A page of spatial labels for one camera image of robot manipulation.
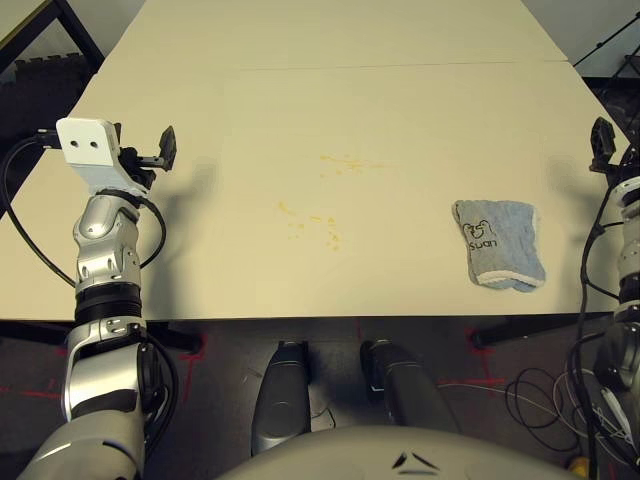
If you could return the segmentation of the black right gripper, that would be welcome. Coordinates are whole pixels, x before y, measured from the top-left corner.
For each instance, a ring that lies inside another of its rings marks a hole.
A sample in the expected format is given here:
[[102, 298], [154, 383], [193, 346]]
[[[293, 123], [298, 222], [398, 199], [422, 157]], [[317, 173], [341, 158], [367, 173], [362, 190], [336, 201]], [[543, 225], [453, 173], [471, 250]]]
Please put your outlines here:
[[620, 167], [611, 164], [616, 152], [613, 125], [603, 117], [598, 117], [591, 130], [590, 143], [593, 152], [591, 171], [605, 176], [618, 176]]

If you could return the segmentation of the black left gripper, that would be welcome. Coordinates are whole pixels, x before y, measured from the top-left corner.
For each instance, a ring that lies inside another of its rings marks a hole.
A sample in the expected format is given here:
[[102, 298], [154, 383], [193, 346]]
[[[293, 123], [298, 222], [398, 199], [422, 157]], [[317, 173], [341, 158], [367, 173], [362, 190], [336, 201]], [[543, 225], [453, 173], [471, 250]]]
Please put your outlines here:
[[159, 156], [139, 156], [133, 147], [122, 148], [118, 156], [119, 163], [128, 176], [134, 183], [146, 190], [151, 189], [156, 179], [154, 169], [170, 171], [173, 168], [177, 154], [177, 142], [172, 126], [168, 126], [162, 133], [159, 148]]

